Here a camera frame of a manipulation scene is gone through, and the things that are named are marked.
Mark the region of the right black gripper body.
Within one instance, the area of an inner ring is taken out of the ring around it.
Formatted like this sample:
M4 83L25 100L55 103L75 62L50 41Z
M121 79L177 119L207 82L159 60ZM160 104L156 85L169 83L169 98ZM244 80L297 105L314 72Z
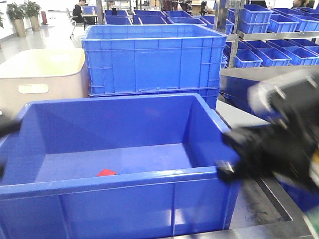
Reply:
M242 126L224 132L222 142L239 156L237 163L216 163L218 177L226 183L277 174L310 191L319 190L311 176L319 139L311 130L274 124Z

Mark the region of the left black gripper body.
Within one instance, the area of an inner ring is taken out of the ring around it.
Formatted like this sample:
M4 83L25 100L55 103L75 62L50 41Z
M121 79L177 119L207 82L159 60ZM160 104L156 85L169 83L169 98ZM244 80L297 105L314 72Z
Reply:
M0 143L2 144L6 137L21 128L21 121L16 119L0 119ZM6 167L6 159L0 156L0 177L3 178Z

